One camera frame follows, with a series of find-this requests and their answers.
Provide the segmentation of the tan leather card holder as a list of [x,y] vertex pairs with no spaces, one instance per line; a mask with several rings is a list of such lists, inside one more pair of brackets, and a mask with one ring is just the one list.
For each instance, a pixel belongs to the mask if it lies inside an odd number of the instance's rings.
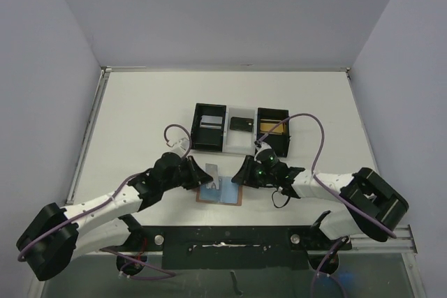
[[217,183],[202,185],[196,193],[196,202],[227,206],[242,205],[242,187],[231,177],[219,176]]

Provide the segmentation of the black bin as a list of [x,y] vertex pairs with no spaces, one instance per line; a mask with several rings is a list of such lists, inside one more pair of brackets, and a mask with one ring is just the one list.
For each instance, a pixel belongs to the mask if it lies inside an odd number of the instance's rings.
[[226,106],[197,103],[191,125],[192,149],[222,152]]
[[288,156],[289,144],[291,141],[289,122],[279,125],[273,129],[280,121],[289,117],[288,110],[259,107],[257,109],[256,139],[260,140],[268,132],[268,136],[263,140],[272,147],[276,155],[280,158]]

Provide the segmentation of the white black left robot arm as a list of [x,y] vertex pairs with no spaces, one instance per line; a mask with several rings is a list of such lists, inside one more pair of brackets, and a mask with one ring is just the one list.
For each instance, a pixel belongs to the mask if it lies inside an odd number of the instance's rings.
[[153,167],[127,177],[112,193],[77,205],[44,206],[18,239],[17,259],[27,263],[39,281],[47,281],[93,251],[137,249],[145,233],[135,213],[159,202],[166,191],[192,190],[212,180],[192,156],[164,153]]

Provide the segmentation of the white bin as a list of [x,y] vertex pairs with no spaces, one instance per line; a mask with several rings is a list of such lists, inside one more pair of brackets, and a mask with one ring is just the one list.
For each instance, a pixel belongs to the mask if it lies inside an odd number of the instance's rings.
[[257,111],[254,107],[226,106],[223,127],[225,154],[254,155]]

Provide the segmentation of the silver VIP card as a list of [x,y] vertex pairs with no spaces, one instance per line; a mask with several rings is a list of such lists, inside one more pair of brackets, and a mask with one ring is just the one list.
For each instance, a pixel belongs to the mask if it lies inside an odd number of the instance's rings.
[[218,165],[206,163],[205,171],[208,175],[212,177],[211,182],[207,183],[206,189],[219,191],[221,189],[220,187],[221,180],[219,176]]

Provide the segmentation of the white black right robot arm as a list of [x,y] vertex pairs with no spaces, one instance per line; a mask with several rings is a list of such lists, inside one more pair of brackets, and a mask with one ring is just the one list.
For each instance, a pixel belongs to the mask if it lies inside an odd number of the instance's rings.
[[311,239],[319,248],[361,233],[385,242],[394,236],[394,229],[409,210],[404,197],[368,167],[351,174],[316,174],[303,167],[289,167],[271,154],[263,160],[246,156],[232,182],[274,188],[289,198],[315,198],[344,205],[345,210],[325,210],[314,221]]

